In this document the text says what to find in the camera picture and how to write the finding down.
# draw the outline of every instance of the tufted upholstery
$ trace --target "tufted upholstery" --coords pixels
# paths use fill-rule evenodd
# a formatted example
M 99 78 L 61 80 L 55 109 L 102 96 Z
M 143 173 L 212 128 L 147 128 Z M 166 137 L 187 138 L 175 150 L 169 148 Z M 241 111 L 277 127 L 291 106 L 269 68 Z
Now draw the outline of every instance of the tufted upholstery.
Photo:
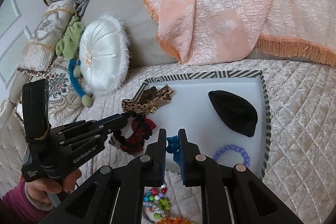
M 27 143 L 23 127 L 14 115 L 14 107 L 28 80 L 26 75 L 17 74 L 10 96 L 2 102 L 0 108 L 0 196 L 15 187 L 21 177 L 22 158 Z

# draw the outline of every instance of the black and white striped border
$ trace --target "black and white striped border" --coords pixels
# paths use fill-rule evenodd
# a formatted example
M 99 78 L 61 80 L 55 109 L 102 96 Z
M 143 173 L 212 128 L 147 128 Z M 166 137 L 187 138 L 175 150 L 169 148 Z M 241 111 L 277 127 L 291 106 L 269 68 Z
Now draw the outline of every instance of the black and white striped border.
M 193 80 L 193 79 L 210 79 L 210 78 L 236 78 L 236 77 L 248 77 L 248 78 L 259 78 L 262 86 L 262 91 L 264 94 L 265 108 L 266 108 L 266 147 L 263 166 L 261 170 L 260 180 L 265 177 L 265 171 L 267 168 L 269 146 L 271 144 L 271 116 L 269 100 L 266 90 L 266 84 L 261 70 L 223 70 L 223 71 L 205 71 L 205 72 L 191 72 L 191 73 L 181 73 L 177 75 L 166 75 L 159 77 L 147 78 L 141 85 L 140 89 L 137 91 L 133 100 L 138 101 L 147 88 L 149 83 L 157 82 L 167 82 L 167 81 L 178 81 L 178 80 Z

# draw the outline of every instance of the person's arm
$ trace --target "person's arm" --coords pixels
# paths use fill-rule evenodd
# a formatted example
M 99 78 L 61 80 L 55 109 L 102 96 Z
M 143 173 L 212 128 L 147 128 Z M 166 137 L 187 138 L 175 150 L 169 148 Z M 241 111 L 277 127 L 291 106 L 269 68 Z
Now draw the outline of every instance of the person's arm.
M 3 205 L 23 223 L 38 223 L 54 208 L 46 192 L 60 193 L 62 189 L 65 192 L 73 192 L 76 180 L 81 175 L 79 169 L 75 170 L 65 178 L 62 186 L 49 178 L 40 178 L 29 183 L 22 181 L 5 194 L 2 199 Z

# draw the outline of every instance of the black hat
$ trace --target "black hat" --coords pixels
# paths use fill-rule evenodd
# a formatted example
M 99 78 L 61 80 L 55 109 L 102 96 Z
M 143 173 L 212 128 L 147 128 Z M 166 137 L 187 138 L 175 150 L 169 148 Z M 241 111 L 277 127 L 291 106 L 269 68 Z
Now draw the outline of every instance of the black hat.
M 210 91 L 208 95 L 218 116 L 230 129 L 253 137 L 258 114 L 247 100 L 224 90 Z

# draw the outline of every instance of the leopard print bow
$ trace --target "leopard print bow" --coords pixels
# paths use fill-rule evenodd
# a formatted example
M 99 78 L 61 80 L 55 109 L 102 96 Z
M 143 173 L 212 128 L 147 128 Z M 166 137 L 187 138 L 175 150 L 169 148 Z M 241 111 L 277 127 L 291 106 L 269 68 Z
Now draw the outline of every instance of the leopard print bow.
M 146 99 L 147 103 L 141 104 L 141 103 L 136 102 L 134 100 L 124 99 L 124 100 L 122 100 L 121 107 L 123 108 L 124 112 L 132 110 L 136 113 L 140 113 L 140 114 L 143 114 L 143 115 L 147 114 L 149 112 L 150 113 L 155 113 L 155 111 L 159 107 L 167 104 L 171 100 L 170 95 L 173 92 L 174 91 L 171 89 L 171 87 L 169 87 L 168 85 L 165 85 L 152 98 Z

